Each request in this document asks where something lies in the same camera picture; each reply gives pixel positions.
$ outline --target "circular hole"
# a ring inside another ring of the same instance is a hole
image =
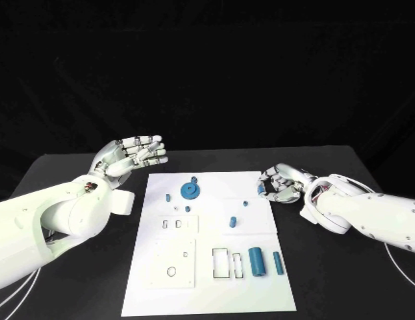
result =
[[[170,277],[175,276],[175,268],[174,267],[167,268],[167,276],[170,276]]]

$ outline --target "white cable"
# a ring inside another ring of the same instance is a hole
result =
[[[408,276],[406,276],[406,274],[402,272],[402,270],[400,270],[400,268],[399,268],[399,266],[398,266],[398,264],[396,264],[396,262],[395,262],[395,259],[393,259],[393,257],[392,257],[392,254],[390,254],[390,250],[387,249],[387,244],[386,243],[383,243],[385,244],[385,250],[387,251],[387,256],[390,257],[390,260],[392,260],[392,262],[393,262],[393,264],[395,264],[395,267],[398,268],[398,271],[402,273],[402,276],[406,278],[406,280],[411,282],[411,284],[415,286],[415,283],[412,282],[412,280],[408,278]]]
[[[24,282],[22,282],[21,286],[17,288],[15,292],[14,292],[14,293],[5,298],[5,300],[0,303],[0,307],[8,302],[8,300],[11,300],[12,296],[14,296],[14,295],[18,293],[18,291],[22,289],[22,287],[25,286],[28,280],[30,280],[30,279],[33,278],[33,276],[34,276],[34,272],[35,272],[35,271],[31,272],[27,280],[24,280]]]
[[[34,283],[35,283],[37,276],[38,276],[38,273],[40,273],[40,272],[41,272],[41,268],[37,269],[37,274],[35,274],[35,276],[34,276],[34,280],[33,280],[33,282],[31,282],[31,286],[30,286],[30,288],[28,288],[28,290],[27,290],[27,292],[25,292],[25,294],[24,294],[24,297],[22,297],[22,299],[21,299],[21,301],[20,301],[20,304],[18,304],[17,307],[14,308],[11,314],[8,314],[5,320],[8,320],[8,318],[12,316],[12,314],[14,314],[15,311],[18,310],[18,308],[20,308],[20,306],[21,306],[21,304],[22,304],[22,301],[25,300],[27,295],[30,294],[30,291],[31,291],[31,288],[33,288],[33,286],[34,286]]]

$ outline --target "black curtain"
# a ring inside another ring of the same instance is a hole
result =
[[[168,150],[344,144],[379,169],[415,134],[415,9],[0,1],[0,199],[40,155],[154,134]]]

